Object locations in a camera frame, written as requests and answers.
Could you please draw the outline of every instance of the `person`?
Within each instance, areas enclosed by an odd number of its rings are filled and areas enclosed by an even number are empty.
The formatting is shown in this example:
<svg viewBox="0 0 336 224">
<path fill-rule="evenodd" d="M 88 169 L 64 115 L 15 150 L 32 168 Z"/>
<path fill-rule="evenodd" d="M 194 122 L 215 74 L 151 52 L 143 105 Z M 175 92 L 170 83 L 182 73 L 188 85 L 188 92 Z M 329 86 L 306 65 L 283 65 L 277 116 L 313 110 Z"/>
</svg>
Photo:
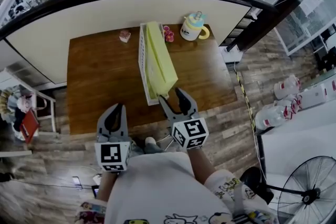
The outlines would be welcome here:
<svg viewBox="0 0 336 224">
<path fill-rule="evenodd" d="M 81 204 L 76 224 L 234 224 L 237 211 L 251 223 L 277 223 L 264 200 L 216 170 L 201 148 L 164 152 L 147 137 L 143 151 L 132 144 L 132 152 L 125 172 L 103 173 L 97 199 Z"/>
</svg>

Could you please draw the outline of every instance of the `red label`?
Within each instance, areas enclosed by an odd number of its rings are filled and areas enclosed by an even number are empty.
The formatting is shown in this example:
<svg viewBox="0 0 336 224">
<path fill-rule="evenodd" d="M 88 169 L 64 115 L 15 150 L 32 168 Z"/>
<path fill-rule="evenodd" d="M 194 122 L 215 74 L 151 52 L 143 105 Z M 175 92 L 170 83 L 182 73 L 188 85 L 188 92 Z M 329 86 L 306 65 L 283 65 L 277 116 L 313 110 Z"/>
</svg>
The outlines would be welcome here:
<svg viewBox="0 0 336 224">
<path fill-rule="evenodd" d="M 265 126 L 270 126 L 270 124 L 269 124 L 269 120 L 264 120 L 264 125 L 265 125 Z"/>
</svg>

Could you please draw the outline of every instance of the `pink object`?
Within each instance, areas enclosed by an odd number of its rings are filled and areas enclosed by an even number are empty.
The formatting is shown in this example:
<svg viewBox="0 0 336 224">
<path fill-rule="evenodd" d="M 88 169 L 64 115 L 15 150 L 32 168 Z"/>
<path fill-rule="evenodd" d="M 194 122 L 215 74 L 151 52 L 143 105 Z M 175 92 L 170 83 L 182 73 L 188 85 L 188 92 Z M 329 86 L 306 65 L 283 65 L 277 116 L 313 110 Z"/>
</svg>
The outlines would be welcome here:
<svg viewBox="0 0 336 224">
<path fill-rule="evenodd" d="M 165 25 L 163 27 L 163 34 L 164 34 L 164 39 L 166 42 L 173 42 L 174 41 L 174 33 L 173 31 L 170 30 L 168 25 Z"/>
<path fill-rule="evenodd" d="M 119 34 L 119 38 L 122 42 L 127 43 L 130 40 L 131 37 L 131 33 L 128 32 L 127 30 L 123 30 L 120 32 Z"/>
<path fill-rule="evenodd" d="M 174 36 L 166 36 L 166 41 L 167 42 L 173 42 L 174 41 Z"/>
</svg>

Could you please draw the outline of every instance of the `floor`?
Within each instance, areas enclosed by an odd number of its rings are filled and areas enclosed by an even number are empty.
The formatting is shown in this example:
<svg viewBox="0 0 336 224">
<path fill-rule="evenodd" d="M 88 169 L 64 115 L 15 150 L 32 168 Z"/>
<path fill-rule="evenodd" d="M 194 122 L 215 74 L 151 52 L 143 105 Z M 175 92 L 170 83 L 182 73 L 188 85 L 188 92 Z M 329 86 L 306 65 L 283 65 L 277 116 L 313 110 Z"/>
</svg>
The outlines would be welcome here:
<svg viewBox="0 0 336 224">
<path fill-rule="evenodd" d="M 229 169 L 240 176 L 248 167 L 258 165 L 258 160 L 245 100 L 233 68 L 228 66 L 228 82 L 234 85 L 237 101 L 201 112 L 210 131 L 203 149 L 217 169 Z M 273 102 L 275 82 L 291 73 L 306 82 L 317 74 L 317 65 L 308 47 L 287 57 L 272 31 L 244 53 L 236 70 L 256 113 L 263 105 Z M 20 181 L 0 184 L 0 216 L 8 223 L 72 223 L 80 202 L 93 198 L 90 186 L 94 185 L 92 177 L 99 170 L 93 147 L 96 135 L 69 135 L 66 89 L 54 90 L 53 94 L 60 134 L 40 136 L 30 146 L 33 155 L 6 159 L 1 164 L 1 170 L 12 169 Z M 129 131 L 131 136 L 152 135 L 158 139 L 168 133 L 167 127 L 167 122 L 162 121 Z M 48 130 L 50 126 L 46 123 L 43 128 Z M 3 130 L 0 147 L 0 150 L 22 150 L 24 145 Z M 179 149 L 173 145 L 169 150 Z M 73 188 L 72 176 L 79 177 L 83 190 Z"/>
</svg>

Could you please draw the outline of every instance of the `white t-shirt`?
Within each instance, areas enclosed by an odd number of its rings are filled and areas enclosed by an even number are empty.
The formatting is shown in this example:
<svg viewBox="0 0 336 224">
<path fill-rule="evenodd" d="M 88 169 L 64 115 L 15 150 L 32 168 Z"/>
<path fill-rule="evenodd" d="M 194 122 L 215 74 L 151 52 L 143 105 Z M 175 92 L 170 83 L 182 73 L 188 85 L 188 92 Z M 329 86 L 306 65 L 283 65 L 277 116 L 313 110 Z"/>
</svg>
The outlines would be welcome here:
<svg viewBox="0 0 336 224">
<path fill-rule="evenodd" d="M 137 156 L 119 175 L 106 205 L 104 222 L 233 223 L 233 190 L 239 183 L 229 171 L 219 170 L 204 185 L 200 184 L 194 178 L 188 155 L 182 152 Z M 257 223 L 277 223 L 264 200 L 245 185 L 241 190 L 245 212 L 250 217 Z M 104 205 L 101 201 L 87 203 Z"/>
</svg>

